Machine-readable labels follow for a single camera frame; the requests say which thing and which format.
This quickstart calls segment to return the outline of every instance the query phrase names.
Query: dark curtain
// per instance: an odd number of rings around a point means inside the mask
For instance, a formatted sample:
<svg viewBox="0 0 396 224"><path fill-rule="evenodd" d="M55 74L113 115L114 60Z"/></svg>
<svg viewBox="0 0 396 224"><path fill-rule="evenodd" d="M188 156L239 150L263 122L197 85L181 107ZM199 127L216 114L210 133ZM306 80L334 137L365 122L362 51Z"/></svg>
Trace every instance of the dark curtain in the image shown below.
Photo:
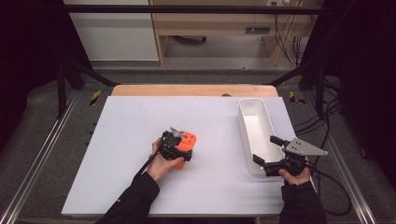
<svg viewBox="0 0 396 224"><path fill-rule="evenodd" d="M341 1L326 1L331 6ZM396 188L396 4L356 0L321 60L325 76L341 79L341 102L368 158L378 162ZM323 17L308 41L303 62L312 60L340 15ZM315 83L315 76L309 77Z"/></svg>
<svg viewBox="0 0 396 224"><path fill-rule="evenodd" d="M2 0L0 5L0 151L18 124L28 92L56 79L60 62L73 59L91 68L65 11L42 4L62 0ZM69 71L78 75L78 71Z"/></svg>

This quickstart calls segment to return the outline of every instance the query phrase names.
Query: gray floor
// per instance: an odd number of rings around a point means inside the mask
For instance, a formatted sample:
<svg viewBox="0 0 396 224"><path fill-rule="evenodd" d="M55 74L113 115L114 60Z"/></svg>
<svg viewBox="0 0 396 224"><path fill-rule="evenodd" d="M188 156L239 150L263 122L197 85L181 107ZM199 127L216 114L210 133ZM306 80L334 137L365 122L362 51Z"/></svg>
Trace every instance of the gray floor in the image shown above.
<svg viewBox="0 0 396 224"><path fill-rule="evenodd" d="M273 67L261 39L226 38L209 36L205 43L194 39L171 38L165 65L153 63L129 63L123 69L114 69L114 64L97 64L97 72L121 83L244 83L262 84L286 74L293 68L287 59L279 67ZM19 212L20 223L67 223L94 218L75 219L64 217L61 210L65 193L71 188L79 164L89 144L95 123L99 119L106 96L111 88L85 77L83 91L69 91L77 100L70 117L57 138L54 147L42 167L41 173L31 188L29 196ZM290 91L297 99L309 101L312 91L299 91L296 77L277 87L284 98L293 125L315 116L310 104L290 101ZM96 90L102 93L96 105L89 105ZM28 174L35 157L43 146L57 114L56 83L51 82L30 92L28 107L21 123L0 156L0 211L6 211L18 187ZM334 96L325 94L330 102ZM360 146L342 114L331 116L331 137L341 152L348 170L352 173L359 190L373 213L376 223L396 223L396 193L382 175L375 161L361 157ZM298 135L315 146L320 146L323 135L320 129ZM332 151L332 145L325 149ZM332 157L322 158L319 170L340 179L336 162ZM321 200L331 211L343 211L347 204L342 191L331 181L322 177ZM328 215L330 223L361 223L359 207L343 217ZM276 217L264 217L262 223L276 223Z"/></svg>

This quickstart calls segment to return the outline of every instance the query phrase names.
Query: orange gripper part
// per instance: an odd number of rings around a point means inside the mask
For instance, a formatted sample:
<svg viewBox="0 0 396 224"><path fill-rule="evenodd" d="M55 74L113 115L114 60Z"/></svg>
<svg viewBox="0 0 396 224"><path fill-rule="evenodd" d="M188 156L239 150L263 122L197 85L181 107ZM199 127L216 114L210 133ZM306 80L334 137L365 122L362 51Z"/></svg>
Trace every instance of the orange gripper part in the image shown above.
<svg viewBox="0 0 396 224"><path fill-rule="evenodd" d="M176 148L180 151L192 150L192 147L194 146L197 137L193 133L187 133L184 131L180 131L180 132L184 133L186 135L186 137L181 139L181 142L176 146ZM174 169L175 170L183 169L185 163L186 162L183 161L182 163L175 166Z"/></svg>

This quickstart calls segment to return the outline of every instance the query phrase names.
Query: white cabinet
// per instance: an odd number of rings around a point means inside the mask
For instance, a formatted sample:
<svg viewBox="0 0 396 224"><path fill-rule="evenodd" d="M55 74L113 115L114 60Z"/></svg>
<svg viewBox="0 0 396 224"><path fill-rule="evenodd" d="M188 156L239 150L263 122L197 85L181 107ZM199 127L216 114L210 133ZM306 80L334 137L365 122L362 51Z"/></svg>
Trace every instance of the white cabinet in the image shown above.
<svg viewBox="0 0 396 224"><path fill-rule="evenodd" d="M147 0L64 0L66 5L148 5ZM148 13L70 13L90 61L158 61Z"/></svg>

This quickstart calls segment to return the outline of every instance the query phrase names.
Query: hand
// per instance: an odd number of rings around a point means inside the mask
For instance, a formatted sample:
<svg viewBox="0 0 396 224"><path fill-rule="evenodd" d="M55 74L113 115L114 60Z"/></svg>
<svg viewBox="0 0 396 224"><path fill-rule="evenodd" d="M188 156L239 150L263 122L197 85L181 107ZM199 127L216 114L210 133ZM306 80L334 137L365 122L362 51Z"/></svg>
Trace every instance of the hand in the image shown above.
<svg viewBox="0 0 396 224"><path fill-rule="evenodd" d="M311 179L311 173L309 172L308 168L304 168L303 171L299 175L291 175L288 171L285 169L280 169L278 173L286 180L289 182L290 185L301 185L303 183L308 182Z"/></svg>
<svg viewBox="0 0 396 224"><path fill-rule="evenodd" d="M161 138L158 138L157 141L152 143L152 153L149 155L153 155L160 144ZM148 174L155 180L155 182L159 182L173 167L177 166L181 162L184 161L184 158L180 157L172 161L167 161L161 154L158 154L155 159L148 166Z"/></svg>

